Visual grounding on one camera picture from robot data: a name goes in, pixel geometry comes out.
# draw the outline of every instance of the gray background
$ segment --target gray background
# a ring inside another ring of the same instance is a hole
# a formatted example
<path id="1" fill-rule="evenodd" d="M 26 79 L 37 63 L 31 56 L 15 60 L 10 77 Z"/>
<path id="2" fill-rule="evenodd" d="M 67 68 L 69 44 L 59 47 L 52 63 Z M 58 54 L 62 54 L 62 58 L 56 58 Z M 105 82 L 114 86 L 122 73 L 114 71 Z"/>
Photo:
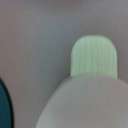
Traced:
<path id="1" fill-rule="evenodd" d="M 0 0 L 0 77 L 15 128 L 34 128 L 47 100 L 69 75 L 70 51 L 84 35 L 110 38 L 118 75 L 128 82 L 128 0 Z"/>

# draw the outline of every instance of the white surface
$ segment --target white surface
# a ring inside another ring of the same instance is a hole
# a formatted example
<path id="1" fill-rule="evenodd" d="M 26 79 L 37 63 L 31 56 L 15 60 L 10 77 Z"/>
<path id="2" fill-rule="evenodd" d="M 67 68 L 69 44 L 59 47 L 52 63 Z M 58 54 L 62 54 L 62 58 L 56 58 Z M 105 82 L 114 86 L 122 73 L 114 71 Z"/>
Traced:
<path id="1" fill-rule="evenodd" d="M 119 78 L 128 82 L 127 24 L 128 0 L 0 0 L 0 77 L 11 94 L 15 128 L 35 128 L 83 35 L 113 41 Z"/>
<path id="2" fill-rule="evenodd" d="M 47 103 L 36 128 L 127 128 L 128 85 L 101 76 L 68 80 Z"/>

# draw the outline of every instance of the dark object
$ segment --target dark object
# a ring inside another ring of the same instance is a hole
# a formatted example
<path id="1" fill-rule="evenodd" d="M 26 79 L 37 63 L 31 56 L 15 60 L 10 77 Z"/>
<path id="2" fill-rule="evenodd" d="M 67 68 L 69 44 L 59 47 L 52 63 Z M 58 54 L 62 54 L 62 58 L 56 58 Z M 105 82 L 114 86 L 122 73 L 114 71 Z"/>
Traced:
<path id="1" fill-rule="evenodd" d="M 0 128 L 13 127 L 14 118 L 11 99 L 5 84 L 0 79 Z"/>

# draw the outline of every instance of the gray wall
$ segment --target gray wall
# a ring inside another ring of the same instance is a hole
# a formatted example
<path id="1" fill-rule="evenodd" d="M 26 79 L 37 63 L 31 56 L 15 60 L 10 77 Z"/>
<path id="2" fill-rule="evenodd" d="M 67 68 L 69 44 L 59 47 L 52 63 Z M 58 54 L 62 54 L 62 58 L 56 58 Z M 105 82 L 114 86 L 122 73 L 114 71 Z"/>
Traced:
<path id="1" fill-rule="evenodd" d="M 128 0 L 0 0 L 0 77 L 15 128 L 34 128 L 49 96 L 70 70 L 75 41 L 110 38 L 119 78 L 128 82 Z"/>

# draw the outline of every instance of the teal object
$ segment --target teal object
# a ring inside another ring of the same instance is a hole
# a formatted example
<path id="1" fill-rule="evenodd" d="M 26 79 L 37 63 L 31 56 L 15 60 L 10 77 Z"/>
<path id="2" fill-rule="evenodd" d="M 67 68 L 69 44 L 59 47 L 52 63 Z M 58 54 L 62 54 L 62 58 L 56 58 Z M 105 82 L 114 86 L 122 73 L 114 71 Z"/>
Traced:
<path id="1" fill-rule="evenodd" d="M 9 93 L 0 80 L 0 128 L 13 128 L 13 109 Z"/>

